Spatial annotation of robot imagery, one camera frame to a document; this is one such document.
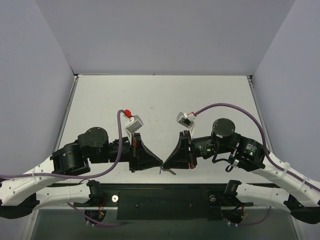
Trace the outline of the silver key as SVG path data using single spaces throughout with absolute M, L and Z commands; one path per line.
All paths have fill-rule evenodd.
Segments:
M 162 168 L 161 171 L 162 172 L 166 172 L 166 173 L 170 173 L 171 175 L 174 175 L 174 176 L 176 175 L 176 173 L 173 170 L 169 169 L 169 168 L 168 169 Z

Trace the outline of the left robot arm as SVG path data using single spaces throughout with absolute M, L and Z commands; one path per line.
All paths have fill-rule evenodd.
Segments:
M 106 130 L 92 127 L 72 143 L 55 151 L 44 162 L 26 172 L 24 177 L 0 178 L 0 216 L 18 219 L 50 205 L 79 203 L 93 207 L 106 204 L 102 185 L 89 177 L 88 182 L 52 187 L 65 176 L 89 173 L 90 164 L 128 162 L 131 172 L 160 167 L 163 161 L 142 142 L 139 133 L 109 142 Z

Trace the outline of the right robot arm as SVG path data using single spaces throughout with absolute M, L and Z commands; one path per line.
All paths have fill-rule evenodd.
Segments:
M 193 169 L 197 159 L 211 159 L 216 164 L 228 163 L 227 173 L 242 169 L 259 175 L 275 187 L 263 187 L 230 180 L 223 192 L 208 193 L 210 207 L 224 208 L 220 216 L 238 225 L 245 217 L 245 207 L 263 205 L 284 210 L 295 219 L 307 223 L 320 222 L 320 183 L 313 181 L 289 163 L 279 160 L 272 152 L 258 141 L 236 133 L 235 124 L 227 119 L 217 119 L 211 134 L 194 138 L 195 118 L 192 114 L 177 120 L 187 130 L 179 134 L 178 143 L 162 165 L 164 170 Z M 218 155 L 229 154 L 228 158 L 219 159 Z

